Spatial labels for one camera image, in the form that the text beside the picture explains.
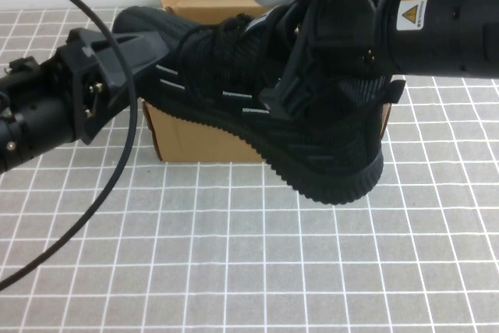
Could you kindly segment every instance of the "warning label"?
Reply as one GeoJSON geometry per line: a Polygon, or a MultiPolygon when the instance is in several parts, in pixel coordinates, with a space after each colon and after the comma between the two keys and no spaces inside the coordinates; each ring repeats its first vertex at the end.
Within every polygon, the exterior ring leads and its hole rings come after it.
{"type": "Polygon", "coordinates": [[[416,23],[418,16],[418,5],[414,5],[409,11],[403,14],[403,16],[408,19],[411,23],[416,23]]]}
{"type": "Polygon", "coordinates": [[[398,8],[397,30],[421,30],[428,0],[404,0],[398,8]]]}
{"type": "Polygon", "coordinates": [[[401,0],[398,7],[397,30],[422,30],[428,0],[401,0]]]}

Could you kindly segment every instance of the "gray surface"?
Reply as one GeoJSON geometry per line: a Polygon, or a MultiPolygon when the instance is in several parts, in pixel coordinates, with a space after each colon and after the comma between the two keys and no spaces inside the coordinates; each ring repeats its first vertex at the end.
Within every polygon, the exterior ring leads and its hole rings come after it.
{"type": "MultiPolygon", "coordinates": [[[[78,12],[0,13],[0,64],[43,61],[86,25],[78,12]]],[[[497,332],[498,120],[491,80],[409,78],[380,185],[333,209],[266,165],[164,165],[141,117],[118,189],[0,295],[0,331],[497,332]]],[[[127,121],[0,176],[2,278],[96,196],[127,121]]]]}

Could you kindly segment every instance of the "shoe lace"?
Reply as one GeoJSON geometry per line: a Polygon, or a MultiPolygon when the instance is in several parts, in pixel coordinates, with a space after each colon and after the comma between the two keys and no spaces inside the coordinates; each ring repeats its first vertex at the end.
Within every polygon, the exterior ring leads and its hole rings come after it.
{"type": "Polygon", "coordinates": [[[240,43],[252,20],[252,16],[241,13],[217,25],[201,25],[179,42],[175,52],[177,69],[186,88],[201,102],[214,88],[254,90],[251,85],[255,82],[257,50],[246,49],[240,43]],[[189,46],[188,53],[182,52],[186,42],[199,33],[206,35],[189,46]]]}

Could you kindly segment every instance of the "screw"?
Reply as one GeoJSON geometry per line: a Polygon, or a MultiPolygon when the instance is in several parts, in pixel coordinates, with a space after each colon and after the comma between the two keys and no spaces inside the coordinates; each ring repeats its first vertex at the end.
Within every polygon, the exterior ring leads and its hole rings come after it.
{"type": "Polygon", "coordinates": [[[7,143],[7,151],[14,151],[17,148],[16,142],[7,143]]]}

